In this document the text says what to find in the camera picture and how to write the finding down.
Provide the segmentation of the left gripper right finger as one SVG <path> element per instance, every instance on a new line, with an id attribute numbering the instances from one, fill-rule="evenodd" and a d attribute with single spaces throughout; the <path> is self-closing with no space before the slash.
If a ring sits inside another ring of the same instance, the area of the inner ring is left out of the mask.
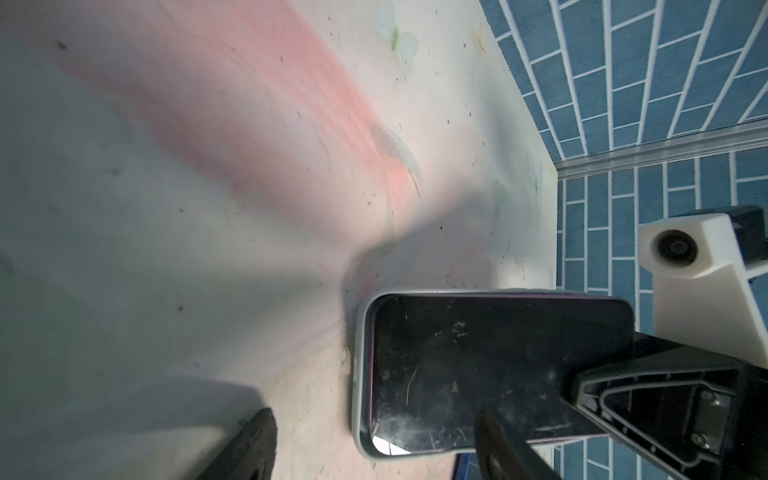
<path id="1" fill-rule="evenodd" d="M 511 424 L 489 406 L 478 411 L 473 432 L 484 480 L 559 479 L 553 468 L 515 434 Z"/>

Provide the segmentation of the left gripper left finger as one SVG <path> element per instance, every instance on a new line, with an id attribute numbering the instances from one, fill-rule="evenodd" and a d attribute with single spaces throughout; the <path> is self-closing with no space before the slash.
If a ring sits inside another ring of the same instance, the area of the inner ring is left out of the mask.
<path id="1" fill-rule="evenodd" d="M 270 408 L 259 410 L 197 477 L 198 480 L 270 480 L 278 428 Z"/>

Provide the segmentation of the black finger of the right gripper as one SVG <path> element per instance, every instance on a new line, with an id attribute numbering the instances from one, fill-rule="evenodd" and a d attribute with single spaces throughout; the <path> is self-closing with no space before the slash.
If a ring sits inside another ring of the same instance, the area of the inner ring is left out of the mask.
<path id="1" fill-rule="evenodd" d="M 577 374 L 569 401 L 675 479 L 767 476 L 767 371 L 747 361 L 637 333 Z"/>

